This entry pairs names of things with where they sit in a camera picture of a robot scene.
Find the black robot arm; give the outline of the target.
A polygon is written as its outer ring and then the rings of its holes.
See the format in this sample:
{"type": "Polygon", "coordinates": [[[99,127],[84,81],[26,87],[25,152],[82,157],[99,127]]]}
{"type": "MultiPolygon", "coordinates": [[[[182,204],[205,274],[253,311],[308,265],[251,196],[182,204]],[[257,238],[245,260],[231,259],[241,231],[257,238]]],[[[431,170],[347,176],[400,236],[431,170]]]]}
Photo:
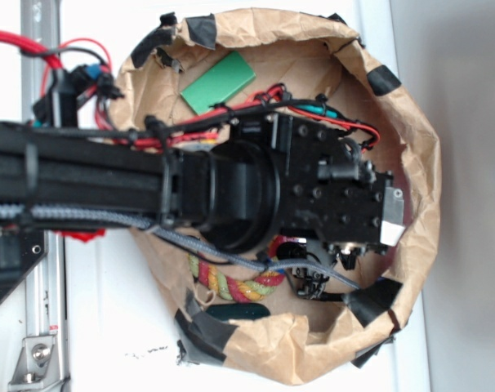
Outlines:
{"type": "Polygon", "coordinates": [[[292,115],[230,122],[210,149],[160,154],[100,142],[100,133],[0,124],[0,225],[94,230],[193,228],[216,249],[257,252],[277,235],[314,240],[352,267],[404,232],[393,176],[343,131],[292,115]]]}

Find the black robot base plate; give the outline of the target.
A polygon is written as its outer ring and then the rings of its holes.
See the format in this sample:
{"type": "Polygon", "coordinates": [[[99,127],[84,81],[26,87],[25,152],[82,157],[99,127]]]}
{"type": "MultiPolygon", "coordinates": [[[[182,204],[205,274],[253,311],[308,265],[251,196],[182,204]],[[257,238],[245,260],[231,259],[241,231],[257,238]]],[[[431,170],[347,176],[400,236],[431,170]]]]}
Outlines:
{"type": "Polygon", "coordinates": [[[44,231],[0,229],[0,305],[47,254],[44,231]]]}

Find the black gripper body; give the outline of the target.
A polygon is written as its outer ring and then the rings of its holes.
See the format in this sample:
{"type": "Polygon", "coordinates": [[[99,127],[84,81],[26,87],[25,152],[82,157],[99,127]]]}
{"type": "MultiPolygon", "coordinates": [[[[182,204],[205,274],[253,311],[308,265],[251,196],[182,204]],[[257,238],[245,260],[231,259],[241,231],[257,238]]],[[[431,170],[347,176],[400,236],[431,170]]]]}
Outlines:
{"type": "Polygon", "coordinates": [[[273,112],[239,119],[230,139],[257,147],[269,161],[278,201],[273,234],[315,240],[347,269],[357,256],[398,244],[405,231],[402,191],[342,130],[273,112]]]}

